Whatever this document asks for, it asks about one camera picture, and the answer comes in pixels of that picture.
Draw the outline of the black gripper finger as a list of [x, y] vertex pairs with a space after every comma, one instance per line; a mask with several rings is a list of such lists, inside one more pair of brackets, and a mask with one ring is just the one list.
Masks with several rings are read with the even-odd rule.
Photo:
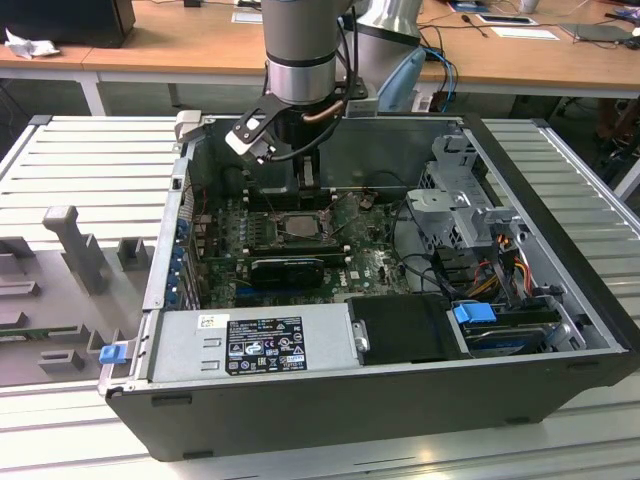
[[314, 196], [320, 189], [320, 152], [317, 148], [293, 159], [294, 175], [300, 196]]

